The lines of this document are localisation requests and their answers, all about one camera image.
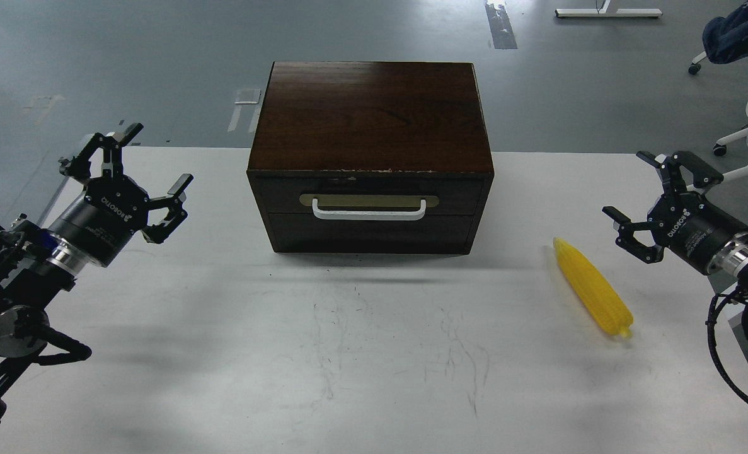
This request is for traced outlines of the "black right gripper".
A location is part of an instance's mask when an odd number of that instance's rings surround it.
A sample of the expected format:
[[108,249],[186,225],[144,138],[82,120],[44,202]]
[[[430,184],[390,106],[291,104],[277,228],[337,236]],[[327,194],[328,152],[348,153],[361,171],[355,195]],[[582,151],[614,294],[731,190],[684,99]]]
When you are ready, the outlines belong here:
[[[632,222],[613,206],[602,212],[613,219],[621,249],[653,264],[664,258],[664,249],[687,262],[702,275],[720,270],[718,255],[729,243],[748,244],[748,225],[719,209],[692,190],[708,190],[724,181],[724,175],[690,151],[658,155],[639,151],[636,157],[656,169],[664,194],[648,212],[647,220]],[[650,231],[653,245],[644,245],[635,233]]]

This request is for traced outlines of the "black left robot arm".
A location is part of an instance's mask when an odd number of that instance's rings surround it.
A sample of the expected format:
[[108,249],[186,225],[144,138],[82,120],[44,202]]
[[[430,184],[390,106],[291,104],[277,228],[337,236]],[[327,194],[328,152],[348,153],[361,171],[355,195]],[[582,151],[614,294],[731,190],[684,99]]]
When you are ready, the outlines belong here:
[[108,267],[135,233],[161,244],[188,216],[189,173],[155,198],[124,173],[123,149],[142,128],[135,123],[121,133],[93,133],[80,152],[60,159],[60,174],[83,189],[49,227],[25,215],[9,228],[0,225],[0,423],[3,394],[31,365],[70,364],[92,354],[51,327],[46,308],[59,291],[71,290],[88,264]]

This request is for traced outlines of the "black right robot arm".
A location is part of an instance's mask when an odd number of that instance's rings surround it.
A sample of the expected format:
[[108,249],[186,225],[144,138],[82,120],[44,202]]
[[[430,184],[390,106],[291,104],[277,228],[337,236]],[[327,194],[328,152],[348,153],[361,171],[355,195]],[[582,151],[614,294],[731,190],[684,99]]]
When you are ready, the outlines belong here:
[[669,249],[703,276],[717,271],[734,276],[748,293],[748,225],[702,192],[722,183],[722,173],[689,151],[658,157],[639,151],[636,157],[658,172],[664,193],[641,222],[603,207],[616,224],[616,244],[648,264],[662,261]]

